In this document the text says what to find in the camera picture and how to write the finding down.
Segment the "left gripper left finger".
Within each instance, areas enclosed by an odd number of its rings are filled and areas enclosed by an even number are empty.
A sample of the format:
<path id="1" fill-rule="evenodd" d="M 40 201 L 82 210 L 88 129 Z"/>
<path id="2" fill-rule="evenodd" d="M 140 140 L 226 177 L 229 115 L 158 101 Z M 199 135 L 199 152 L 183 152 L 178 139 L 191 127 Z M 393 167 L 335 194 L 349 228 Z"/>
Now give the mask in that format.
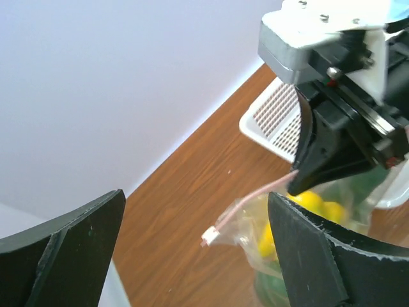
<path id="1" fill-rule="evenodd" d="M 98 306 L 125 211 L 121 189 L 1 239 L 1 306 Z"/>

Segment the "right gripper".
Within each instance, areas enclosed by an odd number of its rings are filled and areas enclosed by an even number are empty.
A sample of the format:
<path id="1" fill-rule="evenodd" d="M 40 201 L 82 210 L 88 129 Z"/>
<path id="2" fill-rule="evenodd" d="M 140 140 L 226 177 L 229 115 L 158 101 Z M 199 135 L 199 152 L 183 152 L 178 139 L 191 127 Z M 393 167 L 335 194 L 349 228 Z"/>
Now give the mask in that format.
<path id="1" fill-rule="evenodd" d="M 316 76 L 298 84 L 301 131 L 288 184 L 317 185 L 391 168 L 408 153 L 408 31 L 371 51 L 367 30 L 348 30 L 308 58 Z"/>

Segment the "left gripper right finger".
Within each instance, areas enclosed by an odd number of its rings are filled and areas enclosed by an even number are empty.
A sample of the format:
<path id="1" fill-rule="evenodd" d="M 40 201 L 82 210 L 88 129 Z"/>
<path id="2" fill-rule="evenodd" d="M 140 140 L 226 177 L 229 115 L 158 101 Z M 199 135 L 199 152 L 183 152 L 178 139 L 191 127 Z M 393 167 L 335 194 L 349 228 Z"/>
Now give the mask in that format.
<path id="1" fill-rule="evenodd" d="M 291 306 L 408 306 L 408 248 L 372 239 L 279 193 L 268 216 Z"/>

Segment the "clear polka dot zip bag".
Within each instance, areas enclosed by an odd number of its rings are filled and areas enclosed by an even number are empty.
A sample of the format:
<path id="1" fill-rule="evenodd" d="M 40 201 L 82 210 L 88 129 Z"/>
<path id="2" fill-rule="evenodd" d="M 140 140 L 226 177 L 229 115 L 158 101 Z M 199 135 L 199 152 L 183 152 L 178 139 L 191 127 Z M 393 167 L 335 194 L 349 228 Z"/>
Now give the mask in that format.
<path id="1" fill-rule="evenodd" d="M 352 177 L 327 182 L 291 197 L 295 203 L 331 222 L 366 234 L 374 205 L 364 199 L 376 189 L 389 171 L 381 167 Z M 287 196 L 293 172 L 235 200 L 202 235 L 203 244 L 240 246 L 255 270 L 273 273 L 267 263 L 278 261 L 268 218 L 268 195 Z"/>

